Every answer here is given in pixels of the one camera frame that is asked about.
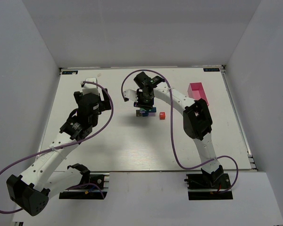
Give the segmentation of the long dark blue block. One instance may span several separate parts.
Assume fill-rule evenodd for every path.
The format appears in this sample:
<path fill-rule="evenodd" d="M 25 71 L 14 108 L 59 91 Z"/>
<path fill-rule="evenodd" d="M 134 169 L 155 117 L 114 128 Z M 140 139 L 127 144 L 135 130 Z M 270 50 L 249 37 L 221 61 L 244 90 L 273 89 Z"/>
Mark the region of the long dark blue block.
<path fill-rule="evenodd" d="M 157 112 L 157 109 L 156 109 L 156 107 L 153 107 L 153 108 L 147 110 L 146 112 L 147 112 L 147 113 L 156 113 L 156 112 Z"/>

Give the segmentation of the olive wooden cube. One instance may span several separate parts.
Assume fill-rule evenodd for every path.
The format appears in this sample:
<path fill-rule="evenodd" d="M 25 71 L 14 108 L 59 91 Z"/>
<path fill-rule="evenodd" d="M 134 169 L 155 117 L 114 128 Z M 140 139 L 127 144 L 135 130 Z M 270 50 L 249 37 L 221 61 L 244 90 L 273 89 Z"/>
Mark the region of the olive wooden cube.
<path fill-rule="evenodd" d="M 142 114 L 136 111 L 136 117 L 142 117 Z"/>

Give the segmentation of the pink plastic bin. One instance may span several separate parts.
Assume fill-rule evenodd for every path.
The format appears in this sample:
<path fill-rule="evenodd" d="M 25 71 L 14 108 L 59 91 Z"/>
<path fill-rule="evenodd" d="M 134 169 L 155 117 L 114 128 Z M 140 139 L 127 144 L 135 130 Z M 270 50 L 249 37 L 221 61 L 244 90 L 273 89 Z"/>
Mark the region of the pink plastic bin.
<path fill-rule="evenodd" d="M 190 83 L 187 92 L 190 98 L 193 98 L 195 100 L 204 99 L 207 105 L 209 105 L 205 90 L 201 82 Z"/>

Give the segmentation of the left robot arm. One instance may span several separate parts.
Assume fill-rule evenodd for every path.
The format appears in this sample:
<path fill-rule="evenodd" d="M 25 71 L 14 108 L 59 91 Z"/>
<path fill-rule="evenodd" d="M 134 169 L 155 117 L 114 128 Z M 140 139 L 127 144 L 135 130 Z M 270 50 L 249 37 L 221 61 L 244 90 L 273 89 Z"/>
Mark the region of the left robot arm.
<path fill-rule="evenodd" d="M 53 172 L 73 150 L 93 135 L 99 115 L 103 111 L 112 112 L 113 105 L 107 89 L 103 89 L 102 94 L 97 89 L 85 89 L 75 92 L 74 97 L 78 107 L 61 126 L 51 146 L 19 176 L 11 175 L 7 179 L 10 199 L 31 216 L 40 214 L 58 193 L 89 184 L 90 170 L 82 164 L 69 166 L 57 177 Z"/>

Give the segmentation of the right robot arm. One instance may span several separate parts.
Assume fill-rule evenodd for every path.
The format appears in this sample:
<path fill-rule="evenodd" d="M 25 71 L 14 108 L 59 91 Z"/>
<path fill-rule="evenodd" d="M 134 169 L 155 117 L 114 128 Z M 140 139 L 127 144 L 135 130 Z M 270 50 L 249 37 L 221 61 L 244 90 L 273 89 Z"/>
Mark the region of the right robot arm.
<path fill-rule="evenodd" d="M 134 106 L 149 111 L 154 106 L 154 99 L 160 99 L 175 108 L 183 117 L 183 129 L 190 137 L 198 150 L 201 163 L 201 172 L 208 186 L 213 187 L 223 175 L 224 170 L 216 159 L 212 144 L 212 118 L 204 99 L 195 100 L 175 89 L 170 89 L 167 81 L 160 76 L 149 77 L 140 72 L 134 78 L 139 87 L 136 90 Z"/>

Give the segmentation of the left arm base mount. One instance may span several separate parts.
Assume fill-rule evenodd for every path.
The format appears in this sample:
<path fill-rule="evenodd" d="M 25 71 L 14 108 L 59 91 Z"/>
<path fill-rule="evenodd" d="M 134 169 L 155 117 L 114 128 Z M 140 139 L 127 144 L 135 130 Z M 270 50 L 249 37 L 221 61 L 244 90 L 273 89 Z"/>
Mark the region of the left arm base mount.
<path fill-rule="evenodd" d="M 91 173 L 89 184 L 65 190 L 58 196 L 60 200 L 104 200 L 108 193 L 109 173 Z"/>

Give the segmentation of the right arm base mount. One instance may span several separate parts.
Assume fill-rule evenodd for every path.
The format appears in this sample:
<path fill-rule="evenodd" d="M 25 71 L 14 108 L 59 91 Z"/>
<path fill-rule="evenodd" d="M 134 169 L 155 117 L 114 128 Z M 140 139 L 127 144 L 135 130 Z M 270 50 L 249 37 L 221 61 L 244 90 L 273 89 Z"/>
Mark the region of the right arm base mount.
<path fill-rule="evenodd" d="M 187 174 L 184 182 L 187 184 L 189 201 L 232 200 L 231 186 L 227 173 L 223 174 L 214 185 L 206 182 L 202 174 Z"/>

